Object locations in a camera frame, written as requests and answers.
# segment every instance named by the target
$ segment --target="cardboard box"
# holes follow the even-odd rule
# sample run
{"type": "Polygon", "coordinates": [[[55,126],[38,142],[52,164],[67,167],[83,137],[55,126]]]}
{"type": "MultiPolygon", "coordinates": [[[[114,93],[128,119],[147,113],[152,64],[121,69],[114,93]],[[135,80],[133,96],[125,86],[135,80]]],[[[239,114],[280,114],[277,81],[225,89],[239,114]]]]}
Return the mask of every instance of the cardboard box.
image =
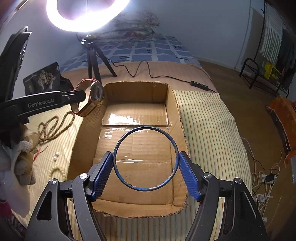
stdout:
{"type": "MultiPolygon", "coordinates": [[[[113,152],[119,138],[141,125],[156,126],[168,132],[179,151],[187,151],[177,102],[167,84],[116,82],[104,86],[104,102],[82,121],[73,147],[67,179],[88,172],[106,151],[113,152]]],[[[161,133],[141,130],[128,136],[117,154],[123,178],[138,187],[153,187],[171,174],[175,152],[161,133]]],[[[139,192],[126,187],[112,170],[103,195],[93,203],[94,210],[117,217],[161,217],[181,212],[187,188],[178,170],[161,189],[139,192]]]]}

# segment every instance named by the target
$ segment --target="blue gripper pad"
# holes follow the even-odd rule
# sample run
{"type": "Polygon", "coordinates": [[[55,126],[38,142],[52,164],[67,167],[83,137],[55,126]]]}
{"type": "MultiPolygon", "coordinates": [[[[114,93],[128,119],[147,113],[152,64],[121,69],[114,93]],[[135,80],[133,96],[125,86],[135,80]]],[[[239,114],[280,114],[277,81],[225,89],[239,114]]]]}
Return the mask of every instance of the blue gripper pad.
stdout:
{"type": "Polygon", "coordinates": [[[201,194],[198,190],[198,180],[195,176],[192,168],[190,165],[196,165],[191,162],[189,157],[185,152],[179,153],[179,168],[181,171],[181,174],[183,176],[183,179],[185,181],[185,184],[187,186],[188,192],[191,197],[193,197],[196,201],[200,201],[201,194]]]}
{"type": "Polygon", "coordinates": [[[99,172],[98,172],[98,175],[93,180],[92,192],[89,195],[89,199],[91,202],[96,201],[96,199],[102,195],[112,168],[113,168],[113,153],[106,152],[96,168],[96,170],[99,169],[99,172]]]}

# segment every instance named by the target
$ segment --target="hanging clothes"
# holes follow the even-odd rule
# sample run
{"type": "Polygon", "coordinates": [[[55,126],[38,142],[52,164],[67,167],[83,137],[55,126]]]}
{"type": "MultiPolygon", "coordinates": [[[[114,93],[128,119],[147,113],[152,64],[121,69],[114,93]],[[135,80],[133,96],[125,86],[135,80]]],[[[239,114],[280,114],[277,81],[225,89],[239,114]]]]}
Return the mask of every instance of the hanging clothes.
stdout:
{"type": "Polygon", "coordinates": [[[294,68],[296,61],[296,43],[286,29],[283,30],[283,38],[278,57],[278,63],[284,67],[285,71],[289,68],[294,68]]]}

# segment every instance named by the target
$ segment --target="blue checkered blanket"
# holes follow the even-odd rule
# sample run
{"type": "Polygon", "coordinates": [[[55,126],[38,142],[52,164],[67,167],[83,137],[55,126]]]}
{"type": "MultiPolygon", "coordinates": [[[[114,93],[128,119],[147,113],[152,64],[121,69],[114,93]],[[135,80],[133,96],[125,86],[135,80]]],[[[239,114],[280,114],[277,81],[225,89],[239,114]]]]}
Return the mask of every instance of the blue checkered blanket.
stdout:
{"type": "MultiPolygon", "coordinates": [[[[201,67],[199,61],[192,57],[181,42],[175,37],[157,34],[144,40],[111,42],[98,44],[105,56],[114,63],[136,61],[169,61],[194,64],[201,67]]],[[[98,57],[98,64],[103,61],[98,57]]],[[[79,52],[60,66],[60,72],[87,67],[86,50],[79,52]]]]}

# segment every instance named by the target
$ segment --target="wristwatch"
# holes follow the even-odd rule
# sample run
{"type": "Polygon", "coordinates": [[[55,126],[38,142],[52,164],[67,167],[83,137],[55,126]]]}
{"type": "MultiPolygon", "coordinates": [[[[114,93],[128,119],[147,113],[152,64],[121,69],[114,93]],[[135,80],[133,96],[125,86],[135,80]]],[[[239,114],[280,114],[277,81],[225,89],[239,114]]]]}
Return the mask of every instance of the wristwatch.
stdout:
{"type": "Polygon", "coordinates": [[[87,88],[89,87],[91,88],[89,93],[89,101],[81,110],[79,110],[78,108],[79,103],[71,104],[71,110],[73,111],[73,113],[81,117],[86,117],[87,115],[89,115],[97,107],[97,105],[100,105],[103,102],[103,98],[104,98],[103,86],[96,79],[81,80],[76,86],[76,88],[74,89],[74,91],[77,91],[77,90],[86,91],[87,88]]]}

